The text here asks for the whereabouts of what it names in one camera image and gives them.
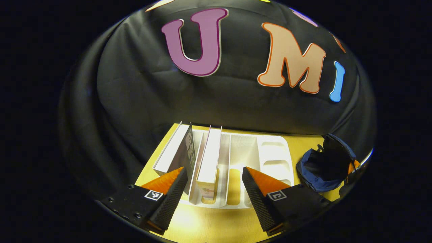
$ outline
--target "letter m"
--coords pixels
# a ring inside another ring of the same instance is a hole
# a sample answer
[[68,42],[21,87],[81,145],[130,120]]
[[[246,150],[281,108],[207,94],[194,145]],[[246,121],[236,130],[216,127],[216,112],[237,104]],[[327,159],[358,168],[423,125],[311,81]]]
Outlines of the letter m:
[[307,72],[304,80],[300,82],[300,89],[311,94],[318,93],[325,51],[311,43],[302,54],[291,31],[272,23],[263,23],[261,26],[270,33],[271,43],[267,69],[258,76],[258,82],[271,87],[284,85],[282,71],[285,64],[291,87],[295,87]]

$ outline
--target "purple letter u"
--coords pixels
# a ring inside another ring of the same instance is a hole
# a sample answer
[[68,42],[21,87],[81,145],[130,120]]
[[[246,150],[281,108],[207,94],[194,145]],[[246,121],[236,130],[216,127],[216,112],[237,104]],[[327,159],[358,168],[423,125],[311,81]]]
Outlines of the purple letter u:
[[228,15],[228,10],[223,8],[208,9],[192,15],[191,21],[198,23],[200,29],[202,55],[198,60],[192,60],[184,54],[180,33],[184,25],[182,19],[171,21],[162,27],[169,55],[180,70],[199,77],[217,71],[221,59],[220,21]]

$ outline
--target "white tray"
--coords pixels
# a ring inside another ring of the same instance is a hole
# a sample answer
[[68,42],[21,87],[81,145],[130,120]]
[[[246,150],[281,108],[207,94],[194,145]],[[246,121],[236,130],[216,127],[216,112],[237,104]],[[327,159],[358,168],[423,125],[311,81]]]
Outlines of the white tray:
[[[202,141],[207,139],[208,131],[193,129],[195,151],[198,152]],[[192,181],[188,200],[179,203],[205,208],[239,209],[251,208],[252,204],[241,179],[243,167],[261,171],[290,186],[294,185],[291,156],[288,143],[281,136],[251,135],[222,132],[219,151],[219,179],[216,200],[213,204],[201,201],[201,193],[195,181]],[[240,203],[228,205],[229,171],[240,172]]]

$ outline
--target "black background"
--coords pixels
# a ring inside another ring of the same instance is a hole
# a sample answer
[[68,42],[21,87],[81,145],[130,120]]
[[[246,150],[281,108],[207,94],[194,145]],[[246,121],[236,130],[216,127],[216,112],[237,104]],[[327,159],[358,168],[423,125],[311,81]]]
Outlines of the black background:
[[[149,3],[2,3],[3,62],[11,73],[3,90],[5,131],[10,135],[5,139],[4,171],[11,177],[6,220],[15,239],[147,241],[108,216],[74,183],[62,164],[57,106],[63,80],[80,53],[111,25]],[[419,41],[426,37],[422,32],[428,32],[429,27],[421,24],[427,15],[418,12],[426,8],[424,3],[411,2],[410,7],[371,0],[288,3],[335,33],[359,57],[377,97],[379,133],[372,162],[347,198],[281,242],[413,242],[425,234],[422,210],[428,185],[418,182],[422,176],[414,170],[426,161],[414,153],[420,137],[413,131],[425,127],[425,132],[429,124],[419,111],[424,112],[422,106],[427,104],[430,77],[426,49],[412,47],[422,46]],[[417,60],[416,70],[409,66],[410,60]],[[409,122],[416,125],[406,126]]]

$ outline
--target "yellow table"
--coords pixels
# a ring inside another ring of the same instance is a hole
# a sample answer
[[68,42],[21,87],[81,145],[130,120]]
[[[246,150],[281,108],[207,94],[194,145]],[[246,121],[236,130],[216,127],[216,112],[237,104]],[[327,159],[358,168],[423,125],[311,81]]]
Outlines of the yellow table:
[[[159,177],[152,167],[164,145],[174,133],[175,127],[171,127],[162,139],[135,182],[136,185],[141,186]],[[192,128],[208,131],[208,127],[192,126]],[[223,129],[223,131],[240,134],[279,135],[285,138],[291,153],[295,185],[300,184],[295,165],[307,150],[317,149],[317,144],[322,145],[324,141],[321,136],[312,135],[269,134],[230,129]],[[330,201],[334,201],[339,198],[339,189],[342,186],[343,183],[337,189],[322,195]],[[163,236],[154,234],[179,243],[252,243],[273,237],[268,237],[267,233],[263,232],[253,208],[202,208],[181,203],[178,204],[165,234]]]

